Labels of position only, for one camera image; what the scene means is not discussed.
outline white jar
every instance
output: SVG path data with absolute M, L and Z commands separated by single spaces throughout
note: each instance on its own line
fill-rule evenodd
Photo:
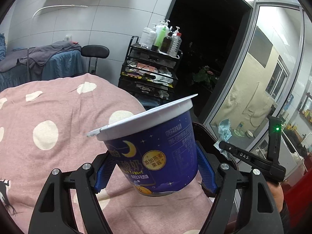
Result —
M 147 37 L 149 36 L 149 32 L 151 31 L 152 29 L 149 29 L 149 28 L 144 28 L 143 32 L 142 32 L 142 36 L 140 38 L 140 41 L 139 41 L 139 44 L 142 45 L 142 44 L 145 44 L 146 40 L 147 40 Z

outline dark doorway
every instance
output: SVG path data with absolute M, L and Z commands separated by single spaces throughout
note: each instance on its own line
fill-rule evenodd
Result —
M 251 6 L 244 0 L 175 1 L 169 20 L 181 28 L 184 53 L 176 94 L 177 98 L 199 94 L 193 99 L 197 117 L 204 109 L 210 111 L 219 96 L 216 91 L 222 91 L 235 63 L 236 55 L 229 61 L 230 54 L 239 52 L 245 35 L 238 32 L 245 32 L 250 14 Z

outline black chair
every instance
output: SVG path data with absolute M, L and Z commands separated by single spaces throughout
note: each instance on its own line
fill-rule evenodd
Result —
M 90 73 L 91 58 L 96 58 L 95 68 L 91 71 L 91 74 L 95 75 L 98 58 L 106 59 L 110 55 L 110 50 L 105 46 L 88 45 L 81 48 L 81 55 L 84 57 L 89 57 L 88 73 Z

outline blue bed skirt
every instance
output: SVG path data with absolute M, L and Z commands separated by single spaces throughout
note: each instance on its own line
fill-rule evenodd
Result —
M 48 81 L 70 77 L 84 71 L 80 51 L 68 51 L 52 56 L 44 65 L 40 75 L 30 70 L 31 81 Z M 0 91 L 27 83 L 27 66 L 18 65 L 5 73 L 0 73 Z

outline nutrition label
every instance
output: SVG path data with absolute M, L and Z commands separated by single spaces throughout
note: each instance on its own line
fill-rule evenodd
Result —
M 177 130 L 174 135 L 169 136 L 168 142 L 172 151 L 172 156 L 177 169 L 184 173 L 189 167 L 194 165 L 194 134 L 192 132 L 192 124 L 190 123 L 184 129 Z

